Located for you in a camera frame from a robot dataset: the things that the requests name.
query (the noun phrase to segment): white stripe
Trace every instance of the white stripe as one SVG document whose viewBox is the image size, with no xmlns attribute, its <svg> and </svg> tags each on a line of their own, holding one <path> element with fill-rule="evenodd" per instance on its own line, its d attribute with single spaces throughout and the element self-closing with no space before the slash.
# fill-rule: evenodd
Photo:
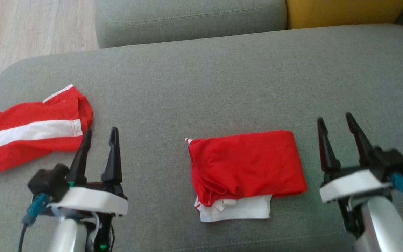
<svg viewBox="0 0 403 252">
<path fill-rule="evenodd" d="M 29 124 L 0 131 L 0 146 L 18 140 L 40 140 L 82 135 L 80 119 L 34 121 Z"/>
<path fill-rule="evenodd" d="M 74 86 L 74 85 L 71 84 L 71 85 L 67 86 L 67 87 L 64 88 L 64 89 L 62 89 L 62 90 L 60 90 L 60 91 L 58 91 L 58 92 L 55 92 L 55 93 L 51 94 L 48 98 L 46 98 L 46 99 L 43 101 L 43 103 L 49 101 L 50 99 L 52 99 L 52 98 L 54 98 L 54 97 L 56 97 L 58 94 L 63 93 L 63 92 L 65 92 L 66 90 L 71 89 L 73 86 Z"/>
</svg>

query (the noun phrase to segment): folded red cloth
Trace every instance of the folded red cloth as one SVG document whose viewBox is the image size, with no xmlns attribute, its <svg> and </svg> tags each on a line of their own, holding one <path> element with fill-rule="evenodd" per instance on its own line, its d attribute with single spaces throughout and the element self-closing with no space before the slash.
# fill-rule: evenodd
<svg viewBox="0 0 403 252">
<path fill-rule="evenodd" d="M 92 120 L 90 103 L 73 85 L 0 112 L 0 171 L 52 151 L 76 151 Z"/>
<path fill-rule="evenodd" d="M 291 131 L 269 131 L 187 140 L 192 183 L 198 199 L 212 206 L 218 199 L 307 191 Z"/>
</svg>

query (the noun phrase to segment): garment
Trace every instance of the garment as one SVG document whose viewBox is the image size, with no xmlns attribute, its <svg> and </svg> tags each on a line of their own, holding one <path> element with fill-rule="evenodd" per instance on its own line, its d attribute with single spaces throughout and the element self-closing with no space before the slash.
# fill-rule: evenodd
<svg viewBox="0 0 403 252">
<path fill-rule="evenodd" d="M 92 120 L 91 105 L 73 85 L 0 112 L 0 171 L 52 151 L 76 151 Z"/>
<path fill-rule="evenodd" d="M 200 202 L 253 196 L 291 196 L 307 191 L 291 131 L 210 139 L 186 139 L 192 183 Z"/>
<path fill-rule="evenodd" d="M 233 219 L 270 219 L 270 199 L 272 195 L 254 196 L 243 199 L 218 199 L 212 207 L 206 207 L 195 200 L 194 206 L 200 211 L 201 222 L 217 222 Z"/>
</svg>

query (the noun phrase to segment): light wood floor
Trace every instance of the light wood floor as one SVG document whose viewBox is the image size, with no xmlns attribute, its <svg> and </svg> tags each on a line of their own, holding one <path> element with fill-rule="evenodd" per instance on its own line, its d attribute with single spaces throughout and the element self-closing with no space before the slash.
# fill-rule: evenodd
<svg viewBox="0 0 403 252">
<path fill-rule="evenodd" d="M 0 0 L 0 73 L 22 59 L 97 48 L 94 0 Z"/>
</svg>

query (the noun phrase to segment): gray sofa cushion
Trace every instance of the gray sofa cushion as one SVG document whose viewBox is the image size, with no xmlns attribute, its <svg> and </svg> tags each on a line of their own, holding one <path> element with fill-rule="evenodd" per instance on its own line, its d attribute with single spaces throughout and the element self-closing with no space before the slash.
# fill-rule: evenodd
<svg viewBox="0 0 403 252">
<path fill-rule="evenodd" d="M 100 48 L 286 29 L 285 0 L 96 0 Z"/>
<path fill-rule="evenodd" d="M 337 204 L 323 204 L 316 119 L 344 166 L 358 154 L 345 112 L 373 144 L 403 153 L 403 27 L 324 27 L 127 46 L 28 59 L 0 75 L 0 111 L 73 83 L 94 109 L 86 169 L 99 180 L 110 128 L 120 130 L 128 215 L 115 251 L 352 251 Z M 270 220 L 200 223 L 185 137 L 293 131 L 309 191 L 272 199 Z M 0 174 L 0 251 L 14 251 L 40 168 L 53 153 Z M 394 203 L 403 217 L 403 198 Z M 56 219 L 40 217 L 26 251 L 44 251 Z"/>
</svg>

